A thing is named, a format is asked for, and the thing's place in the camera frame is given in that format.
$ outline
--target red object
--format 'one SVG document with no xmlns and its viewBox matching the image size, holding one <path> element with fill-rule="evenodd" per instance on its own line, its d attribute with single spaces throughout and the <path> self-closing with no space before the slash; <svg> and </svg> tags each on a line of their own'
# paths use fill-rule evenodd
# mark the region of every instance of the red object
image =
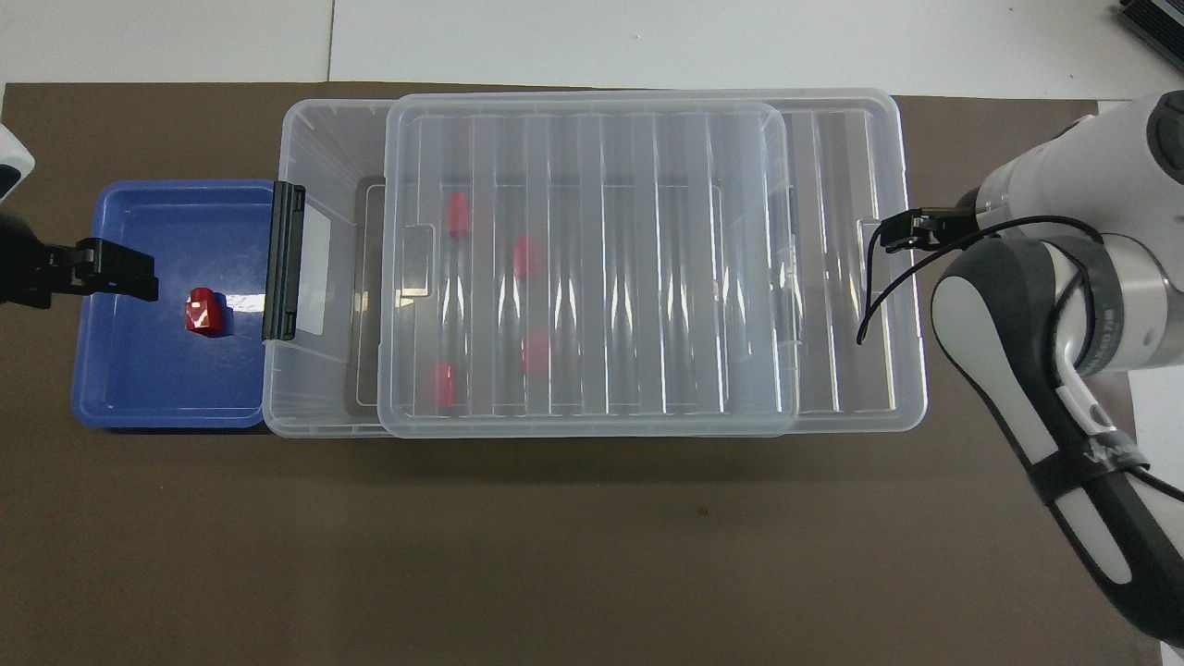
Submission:
<svg viewBox="0 0 1184 666">
<path fill-rule="evenodd" d="M 221 333 L 221 305 L 208 287 L 198 287 L 189 292 L 189 300 L 185 301 L 185 327 L 202 335 Z"/>
<path fill-rule="evenodd" d="M 546 377 L 551 360 L 551 339 L 546 328 L 534 328 L 522 338 L 522 374 Z"/>
<path fill-rule="evenodd" d="M 436 406 L 456 406 L 456 379 L 452 377 L 451 363 L 436 364 Z"/>
<path fill-rule="evenodd" d="M 448 235 L 453 238 L 468 236 L 472 231 L 472 219 L 469 212 L 469 197 L 464 192 L 452 192 L 445 209 Z"/>
<path fill-rule="evenodd" d="M 514 241 L 514 276 L 530 277 L 546 269 L 546 257 L 541 243 L 534 242 L 526 233 Z"/>
</svg>

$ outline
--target brown table surface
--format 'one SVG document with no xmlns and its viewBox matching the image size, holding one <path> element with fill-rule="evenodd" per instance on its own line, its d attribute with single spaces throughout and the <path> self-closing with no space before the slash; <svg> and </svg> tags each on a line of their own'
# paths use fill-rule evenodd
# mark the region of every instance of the brown table surface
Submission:
<svg viewBox="0 0 1184 666">
<path fill-rule="evenodd" d="M 114 180 L 274 178 L 297 100 L 462 89 L 9 84 L 7 205 L 73 243 Z M 1094 110 L 900 105 L 927 205 Z M 84 428 L 78 308 L 0 307 L 4 664 L 1158 664 L 932 335 L 905 434 L 292 441 Z"/>
</svg>

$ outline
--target blue tray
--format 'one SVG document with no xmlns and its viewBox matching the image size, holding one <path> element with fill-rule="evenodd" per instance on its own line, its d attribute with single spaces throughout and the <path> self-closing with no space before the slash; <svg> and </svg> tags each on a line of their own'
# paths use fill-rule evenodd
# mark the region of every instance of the blue tray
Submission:
<svg viewBox="0 0 1184 666">
<path fill-rule="evenodd" d="M 152 255 L 160 299 L 95 294 L 82 306 L 71 406 L 97 428 L 249 428 L 263 420 L 263 293 L 270 180 L 109 186 L 92 236 Z M 194 287 L 226 296 L 225 332 L 185 327 Z"/>
</svg>

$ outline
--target clear storage box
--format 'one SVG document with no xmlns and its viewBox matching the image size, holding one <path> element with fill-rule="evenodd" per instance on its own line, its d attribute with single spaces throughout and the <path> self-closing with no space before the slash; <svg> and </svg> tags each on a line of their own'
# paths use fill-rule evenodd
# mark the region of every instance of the clear storage box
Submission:
<svg viewBox="0 0 1184 666">
<path fill-rule="evenodd" d="M 915 292 L 855 345 L 867 239 L 906 207 L 896 107 L 876 91 L 307 101 L 281 159 L 308 190 L 296 337 L 266 344 L 282 435 L 777 435 L 924 415 Z M 876 288 L 909 262 L 879 262 Z"/>
</svg>

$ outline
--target black vent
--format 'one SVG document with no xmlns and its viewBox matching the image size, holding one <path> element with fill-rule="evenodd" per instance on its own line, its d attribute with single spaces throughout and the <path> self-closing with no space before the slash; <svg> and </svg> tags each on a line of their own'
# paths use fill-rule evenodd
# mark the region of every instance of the black vent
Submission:
<svg viewBox="0 0 1184 666">
<path fill-rule="evenodd" d="M 1184 0 L 1130 0 L 1122 2 L 1118 18 L 1184 70 Z"/>
</svg>

